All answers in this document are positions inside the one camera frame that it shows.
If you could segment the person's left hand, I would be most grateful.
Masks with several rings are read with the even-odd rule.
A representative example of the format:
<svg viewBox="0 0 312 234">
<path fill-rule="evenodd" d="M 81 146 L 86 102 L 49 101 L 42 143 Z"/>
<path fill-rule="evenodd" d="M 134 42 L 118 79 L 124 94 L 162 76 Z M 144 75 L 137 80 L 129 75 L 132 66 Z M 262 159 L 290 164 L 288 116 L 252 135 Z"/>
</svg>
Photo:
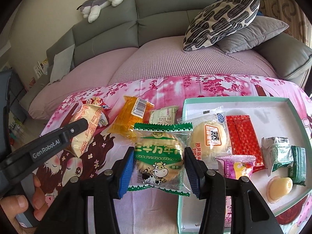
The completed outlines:
<svg viewBox="0 0 312 234">
<path fill-rule="evenodd" d="M 40 180 L 35 174 L 33 175 L 33 184 L 35 187 L 32 197 L 34 216 L 38 221 L 41 221 L 49 206 L 45 201 L 45 194 L 41 189 Z M 17 214 L 24 213 L 28 209 L 28 201 L 24 195 L 12 195 L 1 199 L 1 207 L 17 233 L 27 234 L 35 232 L 36 228 L 25 228 L 15 218 Z"/>
</svg>

